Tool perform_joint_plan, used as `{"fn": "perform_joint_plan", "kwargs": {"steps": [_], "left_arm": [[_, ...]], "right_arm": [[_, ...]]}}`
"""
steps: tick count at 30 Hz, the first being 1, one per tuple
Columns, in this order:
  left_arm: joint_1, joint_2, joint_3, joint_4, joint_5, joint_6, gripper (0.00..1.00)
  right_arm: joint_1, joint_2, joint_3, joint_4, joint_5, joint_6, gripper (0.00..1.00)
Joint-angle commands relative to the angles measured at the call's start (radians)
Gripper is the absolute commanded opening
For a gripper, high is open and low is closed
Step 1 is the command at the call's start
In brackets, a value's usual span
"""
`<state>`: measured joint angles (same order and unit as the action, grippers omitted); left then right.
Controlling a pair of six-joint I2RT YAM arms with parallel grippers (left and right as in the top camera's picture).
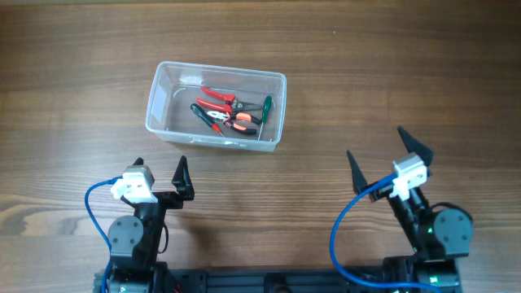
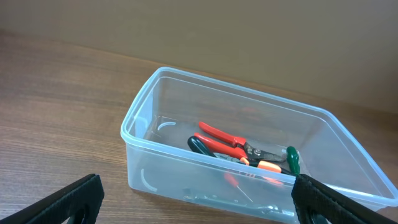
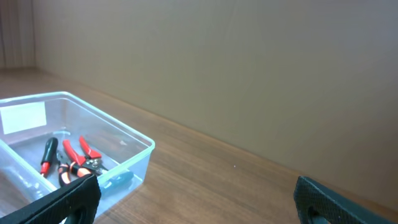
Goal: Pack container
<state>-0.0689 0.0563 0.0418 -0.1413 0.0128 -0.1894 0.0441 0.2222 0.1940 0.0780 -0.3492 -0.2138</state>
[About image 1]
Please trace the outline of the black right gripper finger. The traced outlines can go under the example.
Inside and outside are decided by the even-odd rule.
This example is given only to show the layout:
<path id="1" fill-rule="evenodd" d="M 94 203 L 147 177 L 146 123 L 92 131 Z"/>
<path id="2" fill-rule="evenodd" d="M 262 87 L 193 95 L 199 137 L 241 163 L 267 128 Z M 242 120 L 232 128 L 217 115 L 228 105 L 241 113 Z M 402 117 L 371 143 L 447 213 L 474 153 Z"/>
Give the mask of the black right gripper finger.
<path id="1" fill-rule="evenodd" d="M 368 183 L 350 150 L 347 150 L 347 157 L 351 167 L 353 191 L 356 195 L 359 195 L 367 188 Z"/>
<path id="2" fill-rule="evenodd" d="M 406 150 L 409 153 L 414 152 L 420 157 L 424 164 L 429 167 L 432 163 L 434 152 L 426 145 L 421 143 L 409 132 L 407 132 L 402 126 L 397 127 L 397 131 L 401 137 L 402 142 L 405 145 Z"/>

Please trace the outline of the black red handled screwdriver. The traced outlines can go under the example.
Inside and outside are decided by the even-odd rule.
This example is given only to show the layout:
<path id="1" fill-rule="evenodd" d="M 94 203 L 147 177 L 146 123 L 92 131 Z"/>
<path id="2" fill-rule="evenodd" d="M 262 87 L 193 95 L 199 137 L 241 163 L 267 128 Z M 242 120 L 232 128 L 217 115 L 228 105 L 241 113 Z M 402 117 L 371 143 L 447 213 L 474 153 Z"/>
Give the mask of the black red handled screwdriver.
<path id="1" fill-rule="evenodd" d="M 198 105 L 197 103 L 192 103 L 190 105 L 190 109 L 212 130 L 214 130 L 216 133 L 220 134 L 223 138 L 225 135 L 222 133 L 221 128 L 216 124 L 214 119 L 209 116 L 204 109 Z"/>

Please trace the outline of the clear plastic container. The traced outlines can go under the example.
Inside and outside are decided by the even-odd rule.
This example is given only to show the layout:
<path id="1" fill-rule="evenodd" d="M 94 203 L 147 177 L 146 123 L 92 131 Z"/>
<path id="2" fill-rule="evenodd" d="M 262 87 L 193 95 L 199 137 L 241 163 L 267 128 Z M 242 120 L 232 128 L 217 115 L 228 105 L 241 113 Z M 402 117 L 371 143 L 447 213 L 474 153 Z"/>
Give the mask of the clear plastic container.
<path id="1" fill-rule="evenodd" d="M 274 151 L 286 104 L 287 79 L 279 72 L 164 61 L 146 127 L 166 142 Z"/>

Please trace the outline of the red handled snips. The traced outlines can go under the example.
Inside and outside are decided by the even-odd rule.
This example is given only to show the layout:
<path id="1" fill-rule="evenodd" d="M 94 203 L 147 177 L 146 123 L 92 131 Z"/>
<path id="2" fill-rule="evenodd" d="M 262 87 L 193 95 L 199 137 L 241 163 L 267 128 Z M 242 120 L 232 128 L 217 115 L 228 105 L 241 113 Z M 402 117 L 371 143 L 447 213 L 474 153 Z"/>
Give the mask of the red handled snips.
<path id="1" fill-rule="evenodd" d="M 207 87 L 200 88 L 206 95 L 211 96 L 221 101 L 221 104 L 211 103 L 203 98 L 197 98 L 196 102 L 201 107 L 218 111 L 218 112 L 248 112 L 248 111 L 259 111 L 263 109 L 260 104 L 249 103 L 239 100 L 234 94 L 222 94 L 216 91 L 210 90 Z"/>

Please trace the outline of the green handled screwdriver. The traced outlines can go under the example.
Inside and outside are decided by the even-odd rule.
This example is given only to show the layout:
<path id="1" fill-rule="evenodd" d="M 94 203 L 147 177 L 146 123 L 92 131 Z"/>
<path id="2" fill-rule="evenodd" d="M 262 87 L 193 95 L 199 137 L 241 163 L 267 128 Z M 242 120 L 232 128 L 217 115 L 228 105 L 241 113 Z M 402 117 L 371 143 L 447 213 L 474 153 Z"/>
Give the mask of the green handled screwdriver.
<path id="1" fill-rule="evenodd" d="M 266 121 L 268 120 L 269 111 L 270 111 L 270 108 L 272 106 L 272 102 L 273 102 L 273 98 L 270 95 L 268 95 L 265 98 L 264 105 L 263 105 L 260 130 L 259 130 L 259 134 L 258 134 L 257 140 L 261 139 L 261 135 L 262 135 L 262 132 L 263 132 L 264 125 L 265 125 Z"/>

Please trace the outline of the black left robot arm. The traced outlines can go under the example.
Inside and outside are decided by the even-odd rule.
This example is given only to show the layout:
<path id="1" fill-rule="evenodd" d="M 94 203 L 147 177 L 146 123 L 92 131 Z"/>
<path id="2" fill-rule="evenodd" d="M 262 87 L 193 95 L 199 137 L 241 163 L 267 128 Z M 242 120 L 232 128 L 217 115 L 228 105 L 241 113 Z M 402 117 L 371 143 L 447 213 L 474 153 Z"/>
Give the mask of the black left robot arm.
<path id="1" fill-rule="evenodd" d="M 111 179 L 111 193 L 129 205 L 134 213 L 114 220 L 105 234 L 109 261 L 95 275 L 93 292 L 181 292 L 182 285 L 170 273 L 168 265 L 157 257 L 169 242 L 165 222 L 169 209 L 181 209 L 195 197 L 188 163 L 182 156 L 173 174 L 171 191 L 153 191 L 155 178 L 138 158 L 121 177 Z"/>

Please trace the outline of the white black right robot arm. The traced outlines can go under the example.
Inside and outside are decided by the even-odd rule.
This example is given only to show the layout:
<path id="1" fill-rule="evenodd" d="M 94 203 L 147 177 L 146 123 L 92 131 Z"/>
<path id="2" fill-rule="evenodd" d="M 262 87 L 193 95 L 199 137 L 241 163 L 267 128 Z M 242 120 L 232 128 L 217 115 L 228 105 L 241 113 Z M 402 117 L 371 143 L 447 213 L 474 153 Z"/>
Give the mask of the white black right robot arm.
<path id="1" fill-rule="evenodd" d="M 458 259 L 470 254 L 473 218 L 453 203 L 428 202 L 420 186 L 431 176 L 434 153 L 403 127 L 397 131 L 408 154 L 393 161 L 390 175 L 368 183 L 354 155 L 347 157 L 355 199 L 386 199 L 414 252 L 386 257 L 379 267 L 344 267 L 339 273 L 352 292 L 460 292 Z"/>

